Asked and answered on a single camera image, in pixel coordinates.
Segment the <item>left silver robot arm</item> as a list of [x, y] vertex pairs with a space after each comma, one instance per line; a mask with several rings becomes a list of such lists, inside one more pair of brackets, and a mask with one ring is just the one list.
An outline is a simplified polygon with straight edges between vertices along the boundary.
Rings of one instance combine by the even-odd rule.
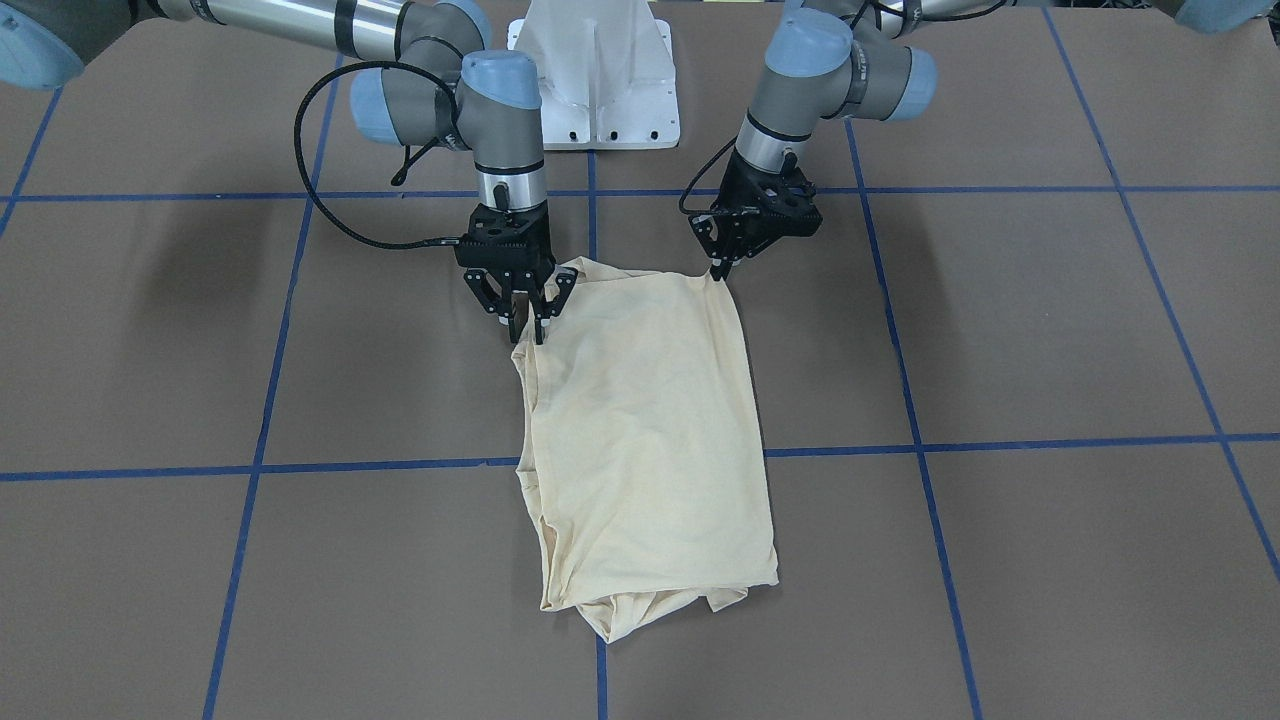
[[685, 208], [713, 281], [782, 238], [820, 227], [801, 161], [820, 120], [910, 120], [938, 83], [934, 59], [902, 38], [923, 26], [975, 20], [998, 1], [788, 1], [708, 208]]

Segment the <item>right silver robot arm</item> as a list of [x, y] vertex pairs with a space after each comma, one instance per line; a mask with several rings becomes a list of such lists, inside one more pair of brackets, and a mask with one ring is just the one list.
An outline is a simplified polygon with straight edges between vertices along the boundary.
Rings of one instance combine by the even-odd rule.
[[407, 249], [453, 249], [467, 287], [511, 340], [544, 341], [577, 273], [550, 246], [538, 69], [529, 55], [490, 45], [476, 3], [5, 1], [3, 81], [60, 88], [137, 24], [193, 18], [348, 58], [303, 96], [294, 126], [329, 83], [349, 76], [360, 132], [404, 150], [393, 184], [433, 149], [470, 152], [479, 200], [467, 229]]

